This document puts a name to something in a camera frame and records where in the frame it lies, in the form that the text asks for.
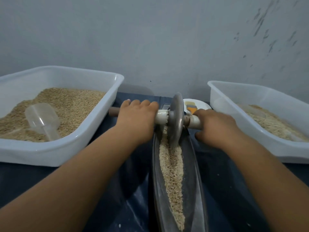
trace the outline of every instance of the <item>forearm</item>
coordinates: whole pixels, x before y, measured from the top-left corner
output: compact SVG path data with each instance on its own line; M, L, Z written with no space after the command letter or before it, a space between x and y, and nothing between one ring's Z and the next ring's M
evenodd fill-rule
M308 230L309 188L301 180L245 134L236 136L224 151L241 171L274 231Z
M108 130L3 207L0 231L81 231L110 177L136 145L125 132Z

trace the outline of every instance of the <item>grain pile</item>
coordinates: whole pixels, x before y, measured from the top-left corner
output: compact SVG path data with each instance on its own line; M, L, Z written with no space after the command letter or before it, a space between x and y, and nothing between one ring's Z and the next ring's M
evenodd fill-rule
M167 127L164 127L160 143L160 167L164 177L165 188L178 228L184 230L181 182L183 178L183 160L181 147L170 149L168 145Z
M265 117L253 114L251 112L245 111L249 116L253 118L262 128L267 130L277 137L283 138L285 140L295 141L292 135L295 135L297 138L302 139L304 142L309 142L309 138L303 133L298 131L296 128L288 124L287 122L281 120L274 113L271 113L267 109L261 108L258 105L250 105L254 109L258 109L265 114Z
M61 137L75 131L105 95L101 91L49 88L33 100L18 103L5 117L0 118L0 138L31 142L46 142L45 135L29 130L25 109L36 103L49 103L60 119Z

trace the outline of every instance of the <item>dark table surface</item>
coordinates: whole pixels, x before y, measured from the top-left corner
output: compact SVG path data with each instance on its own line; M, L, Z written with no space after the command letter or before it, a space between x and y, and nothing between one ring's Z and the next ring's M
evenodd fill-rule
M148 99L160 106L171 98L117 93L114 106L126 99ZM113 127L116 118L108 115L92 140ZM221 150L205 146L194 138L209 217L210 231L269 231L265 218L229 157ZM84 231L156 231L151 171L152 140L138 147L113 176L89 218ZM286 164L309 185L309 165ZM56 168L0 163L0 207L35 185Z

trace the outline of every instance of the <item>metal disc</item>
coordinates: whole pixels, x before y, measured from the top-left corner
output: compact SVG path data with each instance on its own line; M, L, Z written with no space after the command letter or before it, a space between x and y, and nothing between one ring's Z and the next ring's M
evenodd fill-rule
M168 144L170 148L178 145L183 127L183 100L181 93L177 92L170 106L168 115Z

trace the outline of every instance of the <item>person's right arm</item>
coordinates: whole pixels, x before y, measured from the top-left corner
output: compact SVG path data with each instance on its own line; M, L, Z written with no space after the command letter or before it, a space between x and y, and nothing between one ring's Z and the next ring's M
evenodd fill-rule
M234 161L273 231L309 231L309 188L274 155L244 134L235 120L214 110L194 113L204 130L196 139Z

